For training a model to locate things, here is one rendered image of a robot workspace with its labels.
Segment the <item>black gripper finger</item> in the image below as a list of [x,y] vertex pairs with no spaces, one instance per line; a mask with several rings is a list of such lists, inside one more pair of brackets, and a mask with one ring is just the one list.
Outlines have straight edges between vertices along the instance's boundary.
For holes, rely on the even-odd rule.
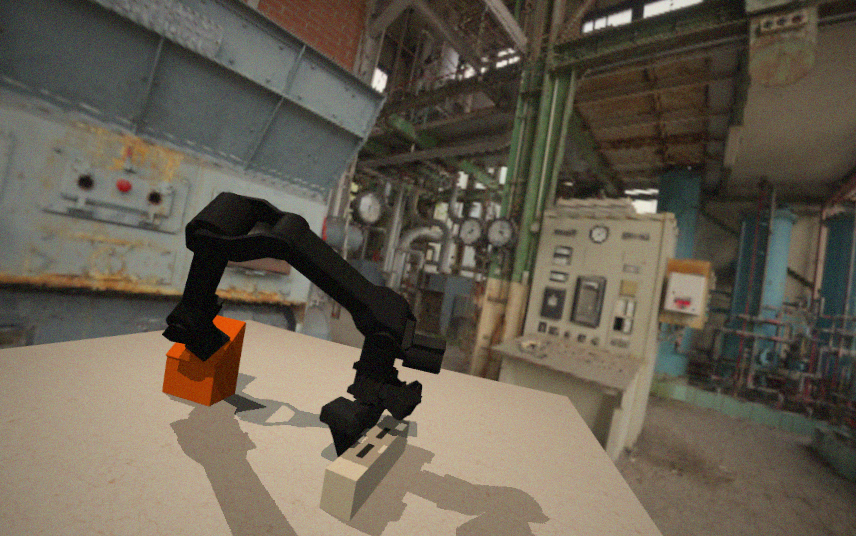
[[372,429],[377,424],[380,416],[383,414],[385,409],[386,408],[381,403],[371,407],[367,411],[369,413],[369,421],[366,427]]
[[329,426],[332,433],[338,458],[351,447],[354,436]]

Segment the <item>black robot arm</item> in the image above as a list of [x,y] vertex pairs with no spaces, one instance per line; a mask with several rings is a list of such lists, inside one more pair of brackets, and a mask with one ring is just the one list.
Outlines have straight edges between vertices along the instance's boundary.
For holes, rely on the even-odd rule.
[[[272,230],[248,234],[257,221]],[[215,293],[228,260],[269,257],[287,261],[351,314],[366,336],[362,359],[391,366],[397,358],[403,367],[440,373],[447,341],[415,334],[417,319],[407,300],[369,282],[300,215],[265,199],[222,192],[186,225],[185,243],[194,256],[183,297],[166,318],[169,326],[162,335],[185,344],[200,360],[207,361],[231,339],[213,323],[225,302]],[[392,417],[403,420],[421,403],[422,384],[405,384],[397,376],[395,370],[391,379],[379,381],[372,403],[381,398]]]

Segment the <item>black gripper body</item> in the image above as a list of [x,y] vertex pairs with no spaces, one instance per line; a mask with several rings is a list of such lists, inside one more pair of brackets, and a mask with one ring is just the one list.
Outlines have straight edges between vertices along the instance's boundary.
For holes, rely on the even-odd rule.
[[[394,365],[394,364],[393,364]],[[357,435],[369,421],[367,412],[373,404],[373,391],[379,381],[389,380],[395,367],[372,364],[361,358],[353,364],[356,369],[354,382],[347,392],[354,395],[355,401],[342,396],[332,400],[321,408],[320,422],[350,435]]]

